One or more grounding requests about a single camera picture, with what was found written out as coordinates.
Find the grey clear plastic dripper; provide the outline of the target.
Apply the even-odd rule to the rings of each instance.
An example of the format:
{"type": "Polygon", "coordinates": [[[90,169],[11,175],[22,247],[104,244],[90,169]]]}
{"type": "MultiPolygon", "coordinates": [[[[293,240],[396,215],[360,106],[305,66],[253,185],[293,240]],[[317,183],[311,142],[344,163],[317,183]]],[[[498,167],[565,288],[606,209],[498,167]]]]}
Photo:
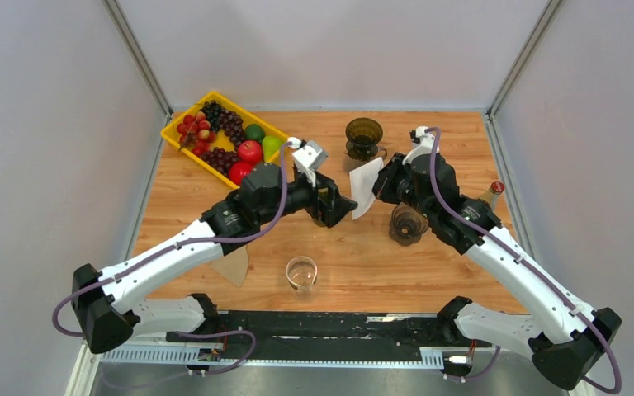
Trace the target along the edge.
{"type": "Polygon", "coordinates": [[[400,246],[418,243],[428,228],[427,219],[405,203],[398,204],[391,212],[389,236],[400,246]]]}

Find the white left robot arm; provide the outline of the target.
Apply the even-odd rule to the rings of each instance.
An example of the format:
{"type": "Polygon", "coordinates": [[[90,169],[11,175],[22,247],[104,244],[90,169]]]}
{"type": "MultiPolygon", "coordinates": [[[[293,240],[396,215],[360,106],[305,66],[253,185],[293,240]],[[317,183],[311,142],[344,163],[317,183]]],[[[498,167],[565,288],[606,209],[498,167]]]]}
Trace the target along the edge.
{"type": "Polygon", "coordinates": [[[303,210],[331,228],[357,208],[332,179],[320,173],[315,181],[294,175],[288,182],[279,166],[259,165],[239,189],[164,243],[113,266],[97,269],[87,263],[77,268],[71,306],[89,351],[102,354],[149,332],[189,332],[198,341],[212,340],[220,320],[199,295],[152,306],[145,297],[190,269],[262,237],[275,219],[303,210]]]}

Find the dark olive coffee dripper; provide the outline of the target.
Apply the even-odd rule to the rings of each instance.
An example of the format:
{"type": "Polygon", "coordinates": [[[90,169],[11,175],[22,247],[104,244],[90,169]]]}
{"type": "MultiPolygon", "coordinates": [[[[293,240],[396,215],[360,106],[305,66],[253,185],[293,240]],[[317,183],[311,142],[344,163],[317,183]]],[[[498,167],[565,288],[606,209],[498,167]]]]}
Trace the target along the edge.
{"type": "Polygon", "coordinates": [[[383,134],[384,130],[381,125],[371,118],[360,117],[351,120],[345,128],[346,151],[377,150],[377,157],[385,159],[387,157],[387,149],[379,145],[383,134]]]}

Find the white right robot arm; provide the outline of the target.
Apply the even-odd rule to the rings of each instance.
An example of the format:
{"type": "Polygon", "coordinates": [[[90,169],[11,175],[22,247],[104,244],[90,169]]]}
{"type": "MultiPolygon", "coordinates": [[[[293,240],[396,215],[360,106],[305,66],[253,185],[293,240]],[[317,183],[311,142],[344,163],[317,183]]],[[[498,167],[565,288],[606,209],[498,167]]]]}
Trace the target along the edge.
{"type": "Polygon", "coordinates": [[[572,390],[587,380],[602,356],[609,359],[614,386],[622,377],[610,344],[622,324],[610,308],[595,309],[554,280],[513,238],[483,200],[460,193],[456,173],[440,154],[408,160],[397,153],[388,163],[373,161],[374,197],[405,204],[428,223],[435,236],[485,268],[527,310],[525,315],[495,312],[456,297],[440,312],[443,341],[465,338],[489,342],[529,359],[555,386],[572,390]]]}

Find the white paper coffee filter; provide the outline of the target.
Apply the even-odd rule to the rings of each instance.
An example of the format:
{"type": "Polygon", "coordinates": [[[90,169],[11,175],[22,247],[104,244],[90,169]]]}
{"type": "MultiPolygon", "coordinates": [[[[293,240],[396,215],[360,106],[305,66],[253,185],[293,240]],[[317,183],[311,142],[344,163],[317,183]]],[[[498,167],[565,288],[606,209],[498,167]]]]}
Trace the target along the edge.
{"type": "Polygon", "coordinates": [[[383,167],[383,159],[376,157],[349,172],[351,200],[357,202],[357,208],[352,211],[352,220],[361,218],[374,204],[376,197],[372,189],[383,167]]]}

